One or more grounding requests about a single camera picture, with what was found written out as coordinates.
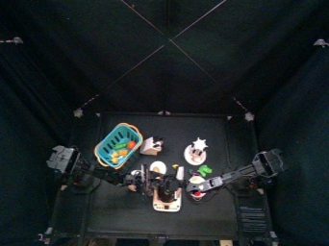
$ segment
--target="plastic basket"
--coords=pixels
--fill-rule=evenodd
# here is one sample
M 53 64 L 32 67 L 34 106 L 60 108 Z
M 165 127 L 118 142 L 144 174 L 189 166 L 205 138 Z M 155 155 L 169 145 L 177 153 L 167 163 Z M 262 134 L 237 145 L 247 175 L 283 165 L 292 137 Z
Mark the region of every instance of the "plastic basket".
M 128 150 L 126 156 L 117 159 L 117 163 L 112 163 L 110 155 L 113 151 L 116 151 L 114 146 L 128 141 L 136 142 L 133 149 Z M 118 169 L 126 162 L 128 158 L 130 157 L 141 143 L 143 136 L 139 132 L 139 129 L 126 123 L 118 123 L 93 149 L 93 154 L 97 158 L 98 163 L 105 167 L 109 166 L 113 169 Z

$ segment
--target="black fabric wall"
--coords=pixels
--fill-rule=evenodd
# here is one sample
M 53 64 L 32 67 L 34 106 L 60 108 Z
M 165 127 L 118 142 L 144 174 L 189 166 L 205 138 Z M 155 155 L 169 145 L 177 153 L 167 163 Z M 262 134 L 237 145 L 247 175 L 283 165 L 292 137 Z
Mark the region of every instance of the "black fabric wall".
M 318 48 L 256 115 L 262 149 L 284 152 L 288 170 L 270 193 L 286 245 L 329 245 L 329 49 Z
M 1 245 L 29 245 L 48 227 L 54 186 L 45 160 L 68 143 L 72 117 L 23 50 L 0 45 Z

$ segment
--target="yellow object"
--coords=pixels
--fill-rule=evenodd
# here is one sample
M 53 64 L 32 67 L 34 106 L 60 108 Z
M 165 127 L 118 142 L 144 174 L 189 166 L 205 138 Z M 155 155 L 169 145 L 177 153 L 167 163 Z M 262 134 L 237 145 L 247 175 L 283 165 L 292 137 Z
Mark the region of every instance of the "yellow object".
M 117 154 L 125 157 L 128 155 L 128 150 L 118 150 Z
M 112 154 L 110 154 L 110 157 L 112 158 L 117 158 L 117 156 L 118 156 L 118 153 L 116 151 L 113 151 Z
M 110 159 L 110 162 L 112 162 L 113 164 L 117 164 L 117 158 L 112 158 L 112 159 Z

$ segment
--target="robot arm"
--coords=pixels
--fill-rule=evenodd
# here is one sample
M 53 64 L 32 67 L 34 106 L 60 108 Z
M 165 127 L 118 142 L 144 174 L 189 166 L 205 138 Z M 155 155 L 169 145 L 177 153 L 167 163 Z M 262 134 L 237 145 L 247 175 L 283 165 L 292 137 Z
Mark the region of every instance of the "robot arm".
M 199 184 L 188 183 L 187 192 L 207 192 L 208 190 L 228 185 L 241 177 L 270 179 L 276 176 L 284 169 L 282 167 L 280 150 L 274 149 L 268 152 L 260 152 L 254 156 L 250 165 L 240 167 L 233 172 L 213 177 Z

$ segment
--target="ceiling bar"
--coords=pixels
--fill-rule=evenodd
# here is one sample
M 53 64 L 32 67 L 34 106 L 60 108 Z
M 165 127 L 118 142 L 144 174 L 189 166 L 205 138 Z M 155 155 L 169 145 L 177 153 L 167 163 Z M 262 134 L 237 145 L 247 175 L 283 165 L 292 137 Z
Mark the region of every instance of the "ceiling bar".
M 179 37 L 223 3 L 225 0 L 220 1 L 172 38 L 173 40 L 176 37 Z

